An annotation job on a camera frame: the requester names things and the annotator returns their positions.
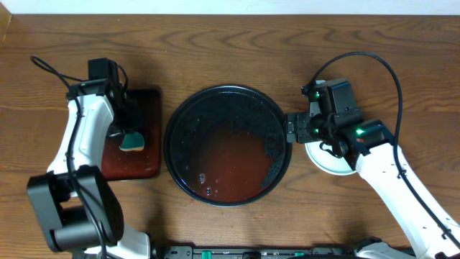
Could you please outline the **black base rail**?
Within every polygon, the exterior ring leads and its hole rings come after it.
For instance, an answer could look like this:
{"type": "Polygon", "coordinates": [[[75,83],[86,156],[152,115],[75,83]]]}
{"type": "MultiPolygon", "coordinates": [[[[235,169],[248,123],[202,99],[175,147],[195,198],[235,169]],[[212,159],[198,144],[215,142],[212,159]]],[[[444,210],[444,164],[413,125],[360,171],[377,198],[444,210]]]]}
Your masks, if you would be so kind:
{"type": "Polygon", "coordinates": [[[357,258],[350,249],[314,247],[310,249],[230,248],[170,246],[152,250],[154,259],[299,259],[357,258]]]}

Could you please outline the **dark rectangular tray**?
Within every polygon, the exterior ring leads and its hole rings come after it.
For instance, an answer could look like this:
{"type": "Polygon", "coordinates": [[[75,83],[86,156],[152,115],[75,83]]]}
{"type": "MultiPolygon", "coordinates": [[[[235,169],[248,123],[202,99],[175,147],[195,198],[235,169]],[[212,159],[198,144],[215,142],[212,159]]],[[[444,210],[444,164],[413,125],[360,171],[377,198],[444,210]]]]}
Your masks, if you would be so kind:
{"type": "Polygon", "coordinates": [[[142,110],[144,126],[135,132],[144,137],[142,151],[124,152],[123,135],[108,137],[103,148],[101,170],[108,181],[154,178],[160,173],[162,101],[158,88],[129,90],[142,110]]]}

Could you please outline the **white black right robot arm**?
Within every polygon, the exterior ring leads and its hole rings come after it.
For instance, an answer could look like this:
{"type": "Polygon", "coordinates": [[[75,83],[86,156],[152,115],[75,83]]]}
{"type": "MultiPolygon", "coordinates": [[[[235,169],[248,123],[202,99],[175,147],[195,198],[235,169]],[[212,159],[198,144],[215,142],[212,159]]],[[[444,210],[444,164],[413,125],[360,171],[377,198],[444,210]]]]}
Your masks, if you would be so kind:
{"type": "Polygon", "coordinates": [[[344,78],[302,88],[310,107],[285,118],[288,142],[305,146],[322,171],[357,173],[383,200],[405,233],[416,258],[458,258],[459,224],[441,207],[379,119],[364,120],[344,78]]]}

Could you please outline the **green yellow sponge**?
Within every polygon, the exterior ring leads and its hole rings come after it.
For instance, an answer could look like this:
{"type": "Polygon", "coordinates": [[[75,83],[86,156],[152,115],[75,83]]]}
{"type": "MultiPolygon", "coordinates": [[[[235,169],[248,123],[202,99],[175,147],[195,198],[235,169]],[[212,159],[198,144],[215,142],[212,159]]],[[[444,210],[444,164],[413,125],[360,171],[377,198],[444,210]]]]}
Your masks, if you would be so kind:
{"type": "Polygon", "coordinates": [[[139,132],[130,132],[124,135],[119,149],[124,152],[142,151],[144,149],[144,137],[139,132]]]}

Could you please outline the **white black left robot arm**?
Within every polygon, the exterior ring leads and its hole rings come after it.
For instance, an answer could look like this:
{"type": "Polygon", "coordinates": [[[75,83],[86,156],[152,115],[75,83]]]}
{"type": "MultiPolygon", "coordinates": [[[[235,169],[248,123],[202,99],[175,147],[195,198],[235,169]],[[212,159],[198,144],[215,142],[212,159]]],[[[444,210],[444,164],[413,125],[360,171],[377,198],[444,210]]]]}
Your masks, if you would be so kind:
{"type": "Polygon", "coordinates": [[[36,55],[30,60],[67,88],[68,122],[60,148],[41,176],[27,184],[47,246],[75,258],[151,258],[150,237],[124,222],[121,205],[102,173],[107,137],[136,132],[142,113],[127,98],[126,72],[108,58],[88,61],[86,80],[58,72],[36,55]]]}

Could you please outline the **pale green plate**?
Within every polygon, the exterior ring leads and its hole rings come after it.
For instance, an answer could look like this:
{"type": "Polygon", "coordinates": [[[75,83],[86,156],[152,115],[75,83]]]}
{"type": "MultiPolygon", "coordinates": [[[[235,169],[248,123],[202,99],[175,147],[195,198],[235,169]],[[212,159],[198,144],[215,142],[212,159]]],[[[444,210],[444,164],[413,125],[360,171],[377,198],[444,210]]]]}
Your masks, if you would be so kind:
{"type": "Polygon", "coordinates": [[[336,158],[331,154],[332,147],[322,141],[305,144],[307,156],[319,169],[335,176],[348,176],[356,173],[344,158],[336,158]]]}

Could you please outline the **round black tray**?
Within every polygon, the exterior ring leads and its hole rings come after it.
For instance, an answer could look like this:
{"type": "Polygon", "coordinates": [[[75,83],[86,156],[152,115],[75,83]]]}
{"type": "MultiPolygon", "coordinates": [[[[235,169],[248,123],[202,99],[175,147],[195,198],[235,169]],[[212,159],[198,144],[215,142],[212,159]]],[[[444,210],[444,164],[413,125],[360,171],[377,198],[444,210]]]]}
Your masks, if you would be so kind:
{"type": "Polygon", "coordinates": [[[187,98],[166,127],[164,156],[179,187],[213,206],[233,207],[267,195],[285,175],[292,145],[284,113],[246,86],[214,86],[187,98]]]}

